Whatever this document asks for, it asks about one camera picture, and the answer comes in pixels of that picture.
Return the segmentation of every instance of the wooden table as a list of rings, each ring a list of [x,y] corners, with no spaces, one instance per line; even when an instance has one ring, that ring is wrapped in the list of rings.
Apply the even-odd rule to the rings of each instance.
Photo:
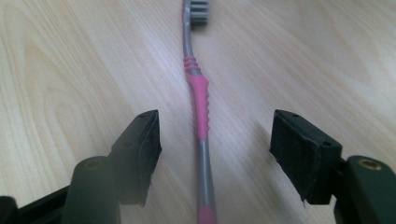
[[[209,79],[219,223],[334,223],[303,204],[269,153],[275,109],[396,170],[392,0],[213,0],[192,34]],[[0,1],[0,194],[19,206],[107,155],[158,109],[163,154],[147,204],[124,223],[195,223],[194,130],[181,1]]]

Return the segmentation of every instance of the toothbrush head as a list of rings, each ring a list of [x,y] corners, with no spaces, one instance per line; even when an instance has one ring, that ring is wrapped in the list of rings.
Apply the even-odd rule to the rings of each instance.
[[[207,24],[209,17],[208,5],[208,0],[191,0],[191,26]]]

